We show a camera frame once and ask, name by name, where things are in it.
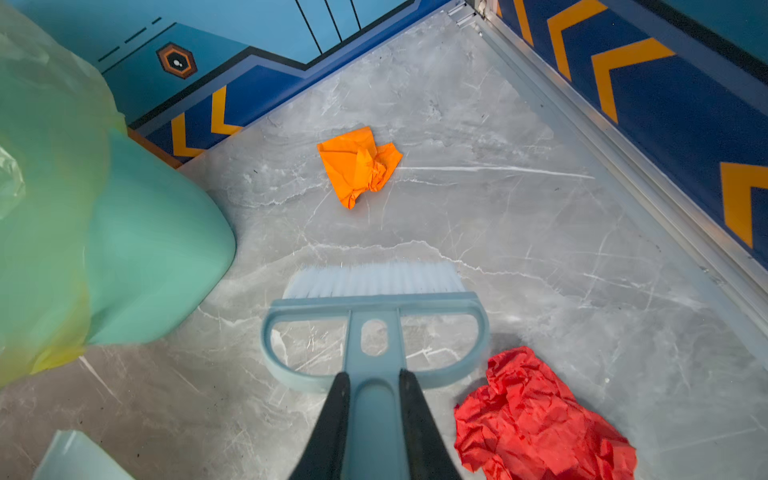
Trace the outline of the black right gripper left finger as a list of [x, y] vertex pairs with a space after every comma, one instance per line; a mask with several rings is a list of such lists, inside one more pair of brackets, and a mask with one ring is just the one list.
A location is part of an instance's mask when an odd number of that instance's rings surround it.
[[351, 383], [338, 373], [290, 480], [339, 480], [342, 476], [350, 412]]

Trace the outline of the grey-green hand brush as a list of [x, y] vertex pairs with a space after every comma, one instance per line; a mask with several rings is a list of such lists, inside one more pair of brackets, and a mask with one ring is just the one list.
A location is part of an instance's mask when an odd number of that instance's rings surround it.
[[[411, 371], [402, 321], [406, 317], [468, 316], [476, 322], [469, 352], [446, 367]], [[266, 367], [290, 389], [327, 397], [335, 374], [311, 375], [288, 367], [272, 345], [279, 324], [343, 320], [340, 372], [351, 383], [350, 412], [340, 479], [411, 479], [399, 395], [401, 369], [424, 392], [469, 375], [489, 344], [490, 327], [478, 296], [465, 288], [450, 262], [390, 262], [310, 267], [297, 272], [271, 303], [260, 343]]]

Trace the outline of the grey-green dustpan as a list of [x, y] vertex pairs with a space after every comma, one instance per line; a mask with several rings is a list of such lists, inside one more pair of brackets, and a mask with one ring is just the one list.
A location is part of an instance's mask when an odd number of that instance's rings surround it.
[[133, 480], [133, 477], [85, 433], [59, 430], [33, 479]]

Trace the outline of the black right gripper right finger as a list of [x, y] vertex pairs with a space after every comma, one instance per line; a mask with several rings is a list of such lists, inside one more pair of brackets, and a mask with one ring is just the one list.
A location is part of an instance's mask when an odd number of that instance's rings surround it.
[[410, 478], [460, 480], [413, 372], [400, 370], [399, 395]]

